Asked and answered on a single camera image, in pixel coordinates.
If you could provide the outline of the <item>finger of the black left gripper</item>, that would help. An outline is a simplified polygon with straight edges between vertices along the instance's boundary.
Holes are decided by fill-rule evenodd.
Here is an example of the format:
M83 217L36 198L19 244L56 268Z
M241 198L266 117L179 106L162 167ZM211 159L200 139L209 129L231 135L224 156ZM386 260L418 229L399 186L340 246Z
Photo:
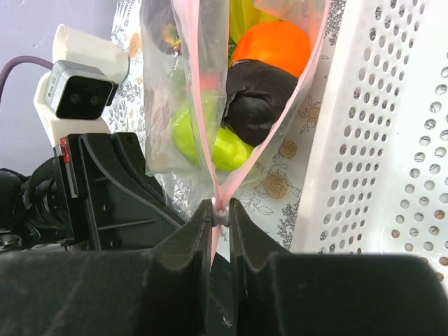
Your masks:
M210 335L245 335L247 288L244 257L228 262L216 255L211 268L209 301Z

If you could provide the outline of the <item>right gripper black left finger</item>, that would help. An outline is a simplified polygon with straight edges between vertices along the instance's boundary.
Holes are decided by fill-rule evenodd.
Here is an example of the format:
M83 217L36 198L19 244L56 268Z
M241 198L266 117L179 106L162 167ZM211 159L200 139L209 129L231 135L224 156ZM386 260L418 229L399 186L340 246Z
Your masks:
M156 247L1 257L2 335L204 335L209 200Z

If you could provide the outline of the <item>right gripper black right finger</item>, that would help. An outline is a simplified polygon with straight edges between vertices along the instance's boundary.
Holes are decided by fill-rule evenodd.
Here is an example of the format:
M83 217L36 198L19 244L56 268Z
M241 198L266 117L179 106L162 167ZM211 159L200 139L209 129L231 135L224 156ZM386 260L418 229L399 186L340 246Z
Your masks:
M238 335L447 334L447 296L422 259L294 254L237 199L229 224Z

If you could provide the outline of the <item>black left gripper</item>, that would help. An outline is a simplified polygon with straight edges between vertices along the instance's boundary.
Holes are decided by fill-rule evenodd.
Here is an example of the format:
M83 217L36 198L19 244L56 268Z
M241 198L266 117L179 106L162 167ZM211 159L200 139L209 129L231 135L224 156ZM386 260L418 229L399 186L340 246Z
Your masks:
M183 221L145 173L134 133L70 134L31 175L1 170L1 250L149 249Z

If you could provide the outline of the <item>green pear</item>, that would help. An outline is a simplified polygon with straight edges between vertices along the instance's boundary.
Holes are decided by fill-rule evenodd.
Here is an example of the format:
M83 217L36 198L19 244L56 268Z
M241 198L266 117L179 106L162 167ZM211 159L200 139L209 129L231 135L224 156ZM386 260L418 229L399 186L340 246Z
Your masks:
M174 114L172 139L176 149L187 160L194 164L198 163L187 101L184 101ZM244 143L234 132L220 127L213 145L211 160L218 171L232 172L247 161L252 151L253 147Z

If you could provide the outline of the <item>clear zip top bag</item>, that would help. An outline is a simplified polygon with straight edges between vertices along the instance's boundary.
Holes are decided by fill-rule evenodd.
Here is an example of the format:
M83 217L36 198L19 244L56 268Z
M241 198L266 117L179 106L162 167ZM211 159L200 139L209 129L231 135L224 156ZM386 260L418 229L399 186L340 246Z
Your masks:
M167 205L188 220L205 199L223 210L232 198L258 186L307 97L324 40L328 1L253 1L253 5L304 30L311 43L305 70L266 140L234 171L218 171L211 160L227 99L226 80L237 43L230 38L230 1L171 1L181 54L167 55L151 40L140 8L147 173L162 185ZM188 102L198 163L187 160L172 139L174 114Z

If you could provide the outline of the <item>dark purple plum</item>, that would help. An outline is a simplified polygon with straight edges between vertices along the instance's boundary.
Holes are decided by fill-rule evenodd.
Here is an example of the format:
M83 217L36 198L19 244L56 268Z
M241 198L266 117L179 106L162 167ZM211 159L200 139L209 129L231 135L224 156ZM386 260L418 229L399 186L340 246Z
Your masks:
M287 71L256 59L230 66L221 126L256 147L266 140L280 118L298 79Z

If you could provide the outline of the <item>orange fruit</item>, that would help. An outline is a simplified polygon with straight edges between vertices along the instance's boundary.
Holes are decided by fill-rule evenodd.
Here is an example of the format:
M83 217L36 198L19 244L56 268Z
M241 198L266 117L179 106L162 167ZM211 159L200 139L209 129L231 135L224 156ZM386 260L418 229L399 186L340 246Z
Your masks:
M231 63L258 60L299 78L311 52L309 36L297 25L284 21L261 22L240 38Z

